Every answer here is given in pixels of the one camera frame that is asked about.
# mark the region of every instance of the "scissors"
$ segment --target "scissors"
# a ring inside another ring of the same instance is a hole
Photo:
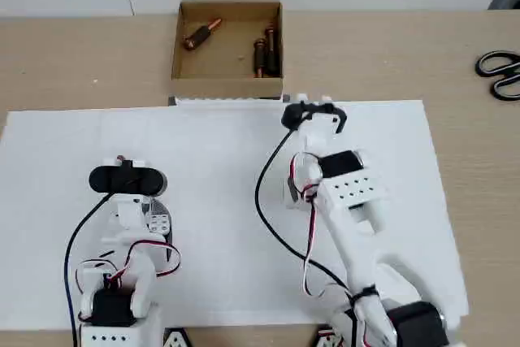
[[[509,63],[496,68],[487,69],[484,64],[489,59],[507,59]],[[520,54],[510,50],[493,50],[492,52],[486,53],[477,61],[474,65],[474,70],[477,72],[477,75],[481,77],[503,76],[503,78],[491,85],[489,91],[496,99],[500,99],[501,101],[520,100],[520,93],[507,94],[501,92],[502,87],[511,85],[517,81],[520,82]]]

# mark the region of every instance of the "red and white wire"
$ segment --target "red and white wire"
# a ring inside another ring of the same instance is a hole
[[[309,270],[309,262],[310,255],[312,254],[312,249],[314,246],[314,237],[316,234],[316,208],[314,207],[314,203],[310,204],[310,220],[309,220],[309,236],[307,239],[307,251],[305,253],[305,260],[303,261],[303,276],[301,278],[301,286],[303,291],[311,297],[314,297],[309,290],[309,286],[307,285],[307,271]]]
[[[117,267],[115,266],[115,264],[113,262],[111,262],[110,260],[108,259],[103,259],[103,258],[92,258],[92,259],[87,259],[87,260],[84,260],[83,262],[81,262],[78,267],[76,268],[76,270],[74,271],[74,278],[76,280],[76,286],[78,288],[78,290],[80,291],[81,294],[83,294],[83,289],[81,288],[80,286],[80,281],[78,279],[78,270],[80,267],[83,267],[84,265],[88,264],[88,263],[95,263],[95,264],[108,264],[110,266],[112,266],[114,268],[114,272],[117,272]]]
[[[180,267],[180,252],[179,250],[174,246],[174,245],[171,245],[169,243],[165,243],[163,241],[156,241],[156,240],[138,240],[138,241],[135,241],[134,243],[132,243],[132,245],[130,245],[130,248],[128,249],[128,253],[127,253],[127,257],[124,261],[124,265],[123,265],[123,268],[121,268],[120,270],[118,270],[110,279],[109,279],[109,282],[112,282],[114,280],[117,280],[118,278],[121,278],[121,276],[123,276],[123,274],[125,273],[125,271],[130,267],[130,261],[131,261],[131,255],[132,255],[132,251],[134,250],[134,248],[136,248],[137,245],[141,245],[141,244],[146,244],[146,245],[155,245],[155,246],[158,246],[158,247],[164,247],[166,249],[170,249],[172,251],[175,251],[175,253],[177,254],[177,264],[172,267],[170,270],[165,270],[165,271],[159,271],[156,275],[158,278],[162,277],[162,276],[166,276],[166,275],[170,275],[170,274],[173,274],[174,272],[176,272],[177,270],[179,270],[179,267]]]

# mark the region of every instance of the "copper screw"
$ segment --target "copper screw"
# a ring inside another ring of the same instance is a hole
[[[212,31],[214,28],[217,28],[221,23],[222,23],[222,18],[217,18],[216,20],[214,20],[213,22],[210,22],[210,24],[208,24],[208,29],[210,31]]]
[[[184,39],[184,48],[187,50],[196,49],[202,42],[208,39],[213,30],[222,23],[222,18],[212,20],[208,24],[201,26],[195,33]]]
[[[269,47],[269,50],[275,48],[275,28],[273,28],[272,24],[269,25],[269,27],[266,28],[265,31],[266,37],[267,37],[267,44]]]
[[[254,77],[263,77],[263,68],[266,66],[266,40],[258,38],[254,44]]]

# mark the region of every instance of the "wire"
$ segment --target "wire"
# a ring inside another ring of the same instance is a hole
[[[307,270],[309,270],[309,261],[310,255],[312,254],[312,249],[314,245],[314,234],[316,233],[316,208],[314,207],[314,202],[310,204],[310,221],[309,221],[309,238],[307,239],[307,253],[305,254],[305,260],[303,261],[303,276],[301,281],[301,286],[303,287],[304,292],[311,297],[314,297],[309,290],[309,286],[307,286]],[[321,297],[325,290],[323,290],[318,296]]]
[[[288,133],[284,136],[284,138],[281,140],[281,142],[276,146],[275,150],[267,160],[267,163],[263,167],[262,171],[260,172],[260,176],[258,177],[257,185],[254,190],[254,204],[257,209],[258,216],[262,220],[263,224],[266,226],[267,230],[275,237],[275,239],[283,246],[287,251],[289,251],[294,256],[298,257],[301,260],[305,260],[305,255],[299,253],[296,251],[287,241],[284,240],[282,236],[278,234],[278,232],[272,227],[272,225],[267,221],[266,216],[262,212],[262,208],[260,207],[260,187],[262,186],[262,181],[264,176],[266,175],[267,170],[271,166],[273,160],[275,160],[275,157],[278,155],[279,151],[282,149],[284,144],[287,142],[287,140],[291,137],[291,135],[294,133],[294,130],[289,130]],[[326,268],[323,264],[314,261],[313,259],[309,259],[309,264],[313,265],[314,267],[317,267],[319,270],[327,274],[334,282],[336,282],[339,286],[345,289],[345,293],[347,294],[347,297],[350,297],[350,294],[346,291],[347,286],[346,284],[332,271],[330,271],[328,268]]]
[[[108,193],[105,197],[101,199],[97,203],[95,207],[92,208],[92,210],[87,213],[87,215],[78,223],[77,227],[74,229],[74,232],[72,233],[71,238],[68,241],[67,244],[67,250],[65,251],[65,259],[63,260],[63,283],[65,284],[65,294],[67,295],[67,305],[68,305],[68,315],[71,320],[71,328],[72,328],[72,345],[74,347],[78,346],[78,336],[76,334],[76,321],[74,319],[74,306],[72,305],[72,297],[71,297],[71,288],[68,283],[68,263],[69,259],[71,257],[71,249],[72,244],[74,243],[74,240],[76,239],[76,236],[80,232],[81,228],[85,225],[87,221],[93,216],[98,209],[103,206],[111,197],[114,195],[114,193]]]
[[[140,245],[140,244],[156,245],[156,246],[159,246],[159,247],[165,247],[166,249],[171,249],[171,250],[173,250],[173,251],[175,251],[177,253],[177,258],[179,259],[177,264],[170,270],[159,271],[156,274],[156,276],[158,278],[160,278],[162,276],[173,274],[174,272],[179,270],[179,268],[180,268],[180,251],[174,245],[171,245],[169,243],[165,243],[163,241],[156,241],[156,240],[138,240],[138,241],[135,241],[134,243],[132,243],[132,245],[130,245],[130,248],[128,249],[127,257],[126,257],[126,259],[124,261],[123,268],[121,268],[113,276],[111,276],[109,278],[109,280],[108,280],[109,282],[113,282],[114,280],[117,280],[117,279],[119,279],[119,278],[121,278],[123,276],[125,271],[130,267],[130,259],[131,259],[131,255],[132,255],[133,249],[136,247],[136,245]]]
[[[87,263],[91,263],[91,262],[95,262],[96,263],[94,265],[95,267],[98,267],[98,265],[102,265],[102,264],[108,264],[108,265],[112,266],[112,268],[114,269],[115,272],[117,272],[117,267],[115,266],[115,264],[113,262],[111,262],[110,260],[108,260],[108,259],[94,258],[94,259],[84,260],[76,268],[76,271],[74,271],[74,279],[76,280],[76,287],[78,288],[78,290],[80,290],[81,294],[83,294],[83,289],[81,288],[80,281],[78,280],[78,270],[79,270],[80,267],[84,266]]]

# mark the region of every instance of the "black cable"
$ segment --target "black cable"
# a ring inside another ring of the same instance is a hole
[[[115,193],[108,193],[105,197],[101,199],[97,203],[97,205],[78,223],[78,226],[76,229],[74,229],[74,232],[72,233],[72,236],[67,244],[67,251],[65,251],[65,260],[63,261],[63,282],[65,283],[65,294],[67,294],[67,304],[68,304],[68,314],[71,319],[71,327],[72,327],[72,345],[74,347],[78,347],[78,336],[76,334],[76,321],[74,319],[74,307],[72,306],[72,298],[71,298],[71,288],[68,283],[68,261],[71,256],[71,249],[72,244],[74,243],[74,240],[76,239],[76,236],[78,235],[79,231],[85,225],[87,221],[89,221],[90,217],[93,216],[98,209],[103,206]]]
[[[273,160],[275,159],[276,155],[279,153],[279,151],[282,149],[284,144],[287,142],[287,140],[290,138],[290,136],[295,132],[296,129],[289,130],[289,132],[285,135],[285,137],[282,139],[282,141],[278,144],[278,146],[275,148],[269,159],[267,160],[267,163],[265,166],[263,166],[262,172],[260,172],[260,176],[258,177],[257,186],[254,190],[254,204],[257,208],[258,215],[260,216],[260,219],[264,223],[264,225],[267,227],[269,232],[275,237],[275,239],[283,245],[291,254],[298,257],[301,260],[305,260],[305,255],[299,253],[296,251],[287,241],[284,240],[282,236],[278,234],[278,232],[272,227],[272,225],[267,221],[266,216],[262,212],[262,208],[260,207],[260,201],[259,201],[259,195],[260,195],[260,186],[262,185],[263,177],[265,176],[267,170],[269,169],[269,166],[272,164]],[[347,286],[346,284],[332,271],[330,271],[328,268],[326,268],[323,264],[315,262],[314,260],[310,260],[309,264],[312,264],[314,267],[317,267],[319,270],[323,271],[325,274],[327,274],[334,282],[336,282],[339,286],[345,289],[345,293],[347,294],[347,297],[350,299],[350,294],[346,292]]]

